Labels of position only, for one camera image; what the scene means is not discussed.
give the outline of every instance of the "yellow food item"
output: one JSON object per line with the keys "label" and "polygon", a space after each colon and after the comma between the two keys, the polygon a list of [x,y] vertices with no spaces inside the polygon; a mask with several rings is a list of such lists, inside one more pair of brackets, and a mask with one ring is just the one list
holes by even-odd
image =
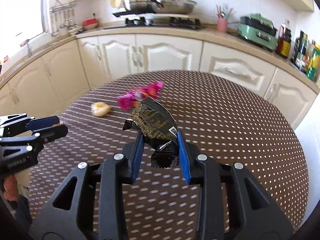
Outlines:
{"label": "yellow food item", "polygon": [[96,102],[91,105],[91,113],[95,117],[103,117],[111,110],[111,106],[103,102]]}

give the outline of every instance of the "polka dot tablecloth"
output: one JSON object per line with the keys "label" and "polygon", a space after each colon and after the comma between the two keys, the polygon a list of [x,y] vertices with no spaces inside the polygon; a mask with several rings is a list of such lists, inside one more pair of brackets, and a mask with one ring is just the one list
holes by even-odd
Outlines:
{"label": "polka dot tablecloth", "polygon": [[[116,97],[154,81],[165,83],[159,102],[175,118],[186,140],[219,163],[243,163],[297,229],[307,205],[308,171],[288,122],[275,106],[249,90],[209,73],[190,71],[125,76],[88,92],[70,106],[61,116],[69,128],[67,137],[46,145],[39,154],[39,164],[32,168],[32,217],[79,162],[101,163],[135,139],[136,131],[122,131],[131,110],[121,110]],[[98,101],[111,105],[112,112],[103,118],[93,117],[91,103]],[[145,145],[136,184],[123,186],[129,239],[193,239],[199,186],[187,185],[180,168],[151,168],[153,151]],[[221,219],[228,231],[226,197],[223,204]],[[98,201],[94,214],[96,231]]]}

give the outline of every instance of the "green electric cooker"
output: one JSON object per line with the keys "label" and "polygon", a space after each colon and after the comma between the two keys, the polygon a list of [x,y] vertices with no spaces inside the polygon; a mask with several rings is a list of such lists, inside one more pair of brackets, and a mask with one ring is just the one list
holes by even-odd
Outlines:
{"label": "green electric cooker", "polygon": [[269,50],[276,50],[277,29],[272,21],[264,18],[259,13],[251,13],[240,17],[238,34],[250,43],[263,46]]}

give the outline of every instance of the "pink cup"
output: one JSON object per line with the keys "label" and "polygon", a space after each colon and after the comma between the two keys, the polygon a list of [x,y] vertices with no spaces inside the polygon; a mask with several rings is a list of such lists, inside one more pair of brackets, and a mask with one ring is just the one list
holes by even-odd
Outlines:
{"label": "pink cup", "polygon": [[228,29],[228,20],[218,18],[218,32],[226,33]]}

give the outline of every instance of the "human hand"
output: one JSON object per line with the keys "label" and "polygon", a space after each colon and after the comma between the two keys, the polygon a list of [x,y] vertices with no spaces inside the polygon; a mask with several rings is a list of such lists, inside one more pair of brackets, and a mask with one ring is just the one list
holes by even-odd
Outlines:
{"label": "human hand", "polygon": [[3,187],[3,196],[6,200],[18,201],[18,182],[14,175],[10,175],[4,179]]}

